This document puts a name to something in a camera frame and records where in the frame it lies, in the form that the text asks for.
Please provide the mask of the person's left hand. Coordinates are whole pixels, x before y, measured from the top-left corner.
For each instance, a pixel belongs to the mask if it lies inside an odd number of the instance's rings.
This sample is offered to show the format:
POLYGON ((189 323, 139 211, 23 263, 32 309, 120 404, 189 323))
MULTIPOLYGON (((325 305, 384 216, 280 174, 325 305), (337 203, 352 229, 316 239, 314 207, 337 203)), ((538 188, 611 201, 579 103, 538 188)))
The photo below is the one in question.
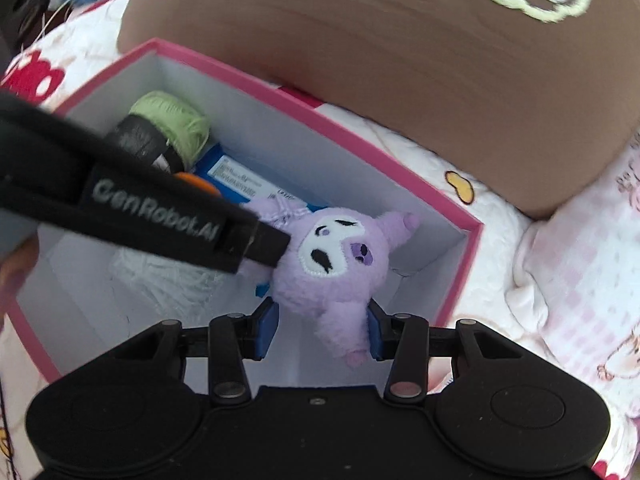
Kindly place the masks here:
POLYGON ((0 308, 1 324, 11 310, 17 294, 23 287, 26 278, 32 273, 39 258, 39 238, 29 237, 18 246, 11 255, 1 261, 0 274, 0 308))

